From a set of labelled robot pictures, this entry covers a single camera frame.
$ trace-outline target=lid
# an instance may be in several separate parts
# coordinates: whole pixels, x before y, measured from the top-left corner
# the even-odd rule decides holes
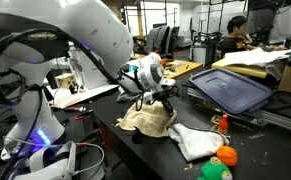
[[[189,80],[230,114],[240,114],[272,94],[269,88],[224,69],[206,70]]]

